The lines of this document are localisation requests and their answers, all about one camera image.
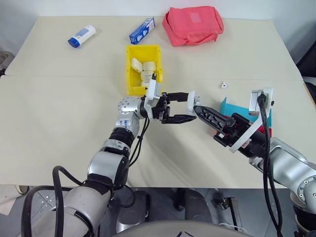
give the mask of white wall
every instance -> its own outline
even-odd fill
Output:
[[[0,0],[0,48],[16,54],[37,16],[154,15],[212,5],[223,18],[272,19],[297,62],[316,40],[316,0]]]

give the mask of blue box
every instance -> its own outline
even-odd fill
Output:
[[[154,27],[154,17],[147,18],[133,33],[129,35],[131,44],[138,44]]]

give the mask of black cable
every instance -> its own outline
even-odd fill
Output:
[[[32,237],[31,228],[31,210],[32,210],[32,200],[36,192],[40,190],[54,190],[54,186],[37,186],[28,191],[25,196],[23,210],[22,210],[22,220],[21,220],[21,236],[22,237]],[[70,191],[71,188],[62,188],[63,191]]]
[[[71,181],[78,184],[79,186],[83,183],[72,176],[64,167],[56,166],[53,168],[53,183],[55,187],[55,198],[56,198],[56,224],[55,224],[55,237],[63,237],[64,232],[64,198],[62,187],[60,183],[59,173],[62,172]]]
[[[282,237],[283,236],[281,233],[282,211],[281,211],[281,206],[277,197],[276,188],[274,185],[273,167],[270,164],[270,131],[269,131],[269,126],[268,126],[268,118],[267,118],[266,110],[264,108],[264,105],[266,102],[266,96],[264,94],[261,94],[258,97],[257,101],[260,108],[262,124],[265,131],[265,157],[264,157],[264,164],[263,164],[263,186],[264,186],[265,200],[267,203],[267,208],[271,216],[272,222],[276,228],[277,236]],[[269,179],[271,191],[276,203],[278,222],[275,219],[275,216],[273,214],[272,207],[271,207],[271,201],[269,198],[269,190],[268,190],[268,179]]]
[[[147,120],[148,120],[148,118],[145,118],[145,122],[144,122],[144,126],[143,126],[143,129],[142,129],[141,135],[144,133]],[[135,155],[135,153],[136,153],[136,151],[137,151],[137,148],[138,148],[138,146],[139,146],[139,144],[140,144],[140,141],[141,141],[141,140],[139,139],[140,137],[141,137],[141,136],[137,136],[138,141],[137,141],[137,144],[136,144],[135,149],[134,149],[134,151],[133,151],[133,154],[131,155],[131,157],[130,157],[130,159],[129,159],[129,163],[132,162],[132,160],[133,160],[133,158],[134,158],[134,155]]]
[[[140,155],[140,150],[142,148],[142,141],[143,141],[145,132],[146,132],[148,126],[149,126],[149,122],[150,122],[150,120],[148,118],[146,118],[145,122],[144,122],[144,126],[143,126],[143,129],[142,129],[142,132],[141,132],[140,136],[137,137],[138,138],[138,142],[136,144],[134,152],[133,152],[131,158],[129,159],[129,162],[130,162],[129,167],[131,167],[137,161],[137,159],[138,159],[138,157]],[[133,157],[135,155],[137,147],[138,147],[138,152],[137,152],[136,158],[133,160]]]

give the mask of cable connector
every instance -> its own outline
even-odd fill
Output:
[[[258,102],[259,107],[261,107],[261,106],[264,107],[264,105],[266,104],[266,101],[267,101],[267,97],[262,91],[261,95],[259,95],[257,98],[257,102]]]

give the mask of teal box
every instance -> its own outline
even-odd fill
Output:
[[[249,115],[249,109],[247,108],[228,104],[227,97],[225,97],[225,99],[223,100],[221,104],[220,113],[229,117],[231,117],[233,113],[237,113],[245,117],[246,119],[248,119],[250,122],[255,122],[255,120],[257,120],[258,118],[258,116]],[[272,128],[272,110],[270,110],[270,116],[268,117],[268,124],[269,124],[269,127]]]

